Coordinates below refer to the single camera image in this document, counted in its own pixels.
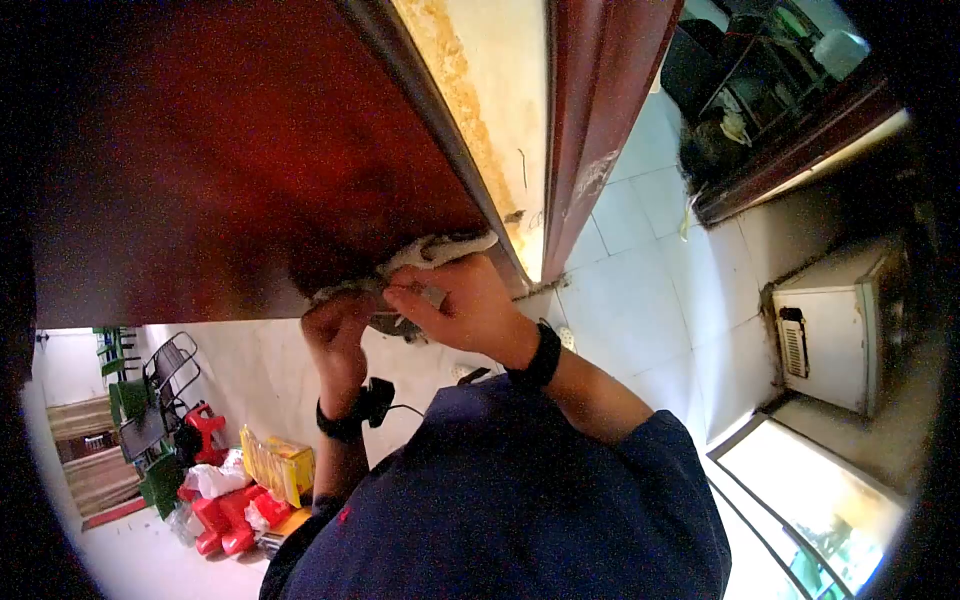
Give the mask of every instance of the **door frame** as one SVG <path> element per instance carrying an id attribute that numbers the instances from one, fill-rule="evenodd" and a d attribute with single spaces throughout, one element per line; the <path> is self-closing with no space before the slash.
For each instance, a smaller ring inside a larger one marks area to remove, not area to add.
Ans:
<path id="1" fill-rule="evenodd" d="M 542 281 L 564 271 L 666 55 L 684 3 L 546 3 L 549 107 Z"/>

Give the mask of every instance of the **dirt stain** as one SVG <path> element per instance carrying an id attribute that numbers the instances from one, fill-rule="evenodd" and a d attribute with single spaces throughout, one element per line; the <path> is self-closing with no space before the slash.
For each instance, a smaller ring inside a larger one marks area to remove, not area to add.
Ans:
<path id="1" fill-rule="evenodd" d="M 420 55 L 446 100 L 453 119 L 460 128 L 473 156 L 473 161 L 490 192 L 501 219 L 516 213 L 516 205 L 503 176 L 503 168 L 490 141 L 484 123 L 480 99 L 469 80 L 469 63 L 464 46 L 453 29 L 445 0 L 398 0 L 394 3 L 403 23 L 410 31 Z M 523 249 L 519 222 L 506 223 L 517 253 Z"/>

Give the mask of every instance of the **white appliance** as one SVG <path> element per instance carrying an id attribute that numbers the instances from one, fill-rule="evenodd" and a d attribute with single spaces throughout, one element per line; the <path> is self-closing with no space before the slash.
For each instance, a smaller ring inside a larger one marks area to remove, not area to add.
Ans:
<path id="1" fill-rule="evenodd" d="M 907 260 L 890 236 L 849 245 L 774 289 L 788 388 L 872 417 L 907 341 Z"/>

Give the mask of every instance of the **black watch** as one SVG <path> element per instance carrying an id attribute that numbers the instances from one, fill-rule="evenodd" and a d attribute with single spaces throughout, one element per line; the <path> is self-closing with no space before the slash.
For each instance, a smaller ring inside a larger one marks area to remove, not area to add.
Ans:
<path id="1" fill-rule="evenodd" d="M 370 427 L 379 427 L 394 401 L 394 384 L 379 377 L 371 377 L 370 384 L 360 388 L 353 409 L 342 419 L 331 420 L 324 415 L 317 398 L 317 426 L 333 440 L 344 443 L 356 442 L 363 436 L 360 423 L 368 421 Z"/>
<path id="2" fill-rule="evenodd" d="M 557 372 L 562 348 L 560 337 L 543 321 L 537 323 L 537 330 L 540 332 L 540 342 L 527 368 L 507 369 L 507 376 L 517 385 L 541 388 L 550 383 L 553 373 Z"/>

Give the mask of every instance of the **navy blue shirt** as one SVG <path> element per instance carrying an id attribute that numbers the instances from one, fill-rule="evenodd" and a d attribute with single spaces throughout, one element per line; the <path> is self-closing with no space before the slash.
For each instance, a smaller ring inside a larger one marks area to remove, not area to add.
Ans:
<path id="1" fill-rule="evenodd" d="M 605 445 L 500 376 L 439 390 L 346 503 L 320 498 L 261 597 L 720 598 L 730 568 L 672 414 Z"/>

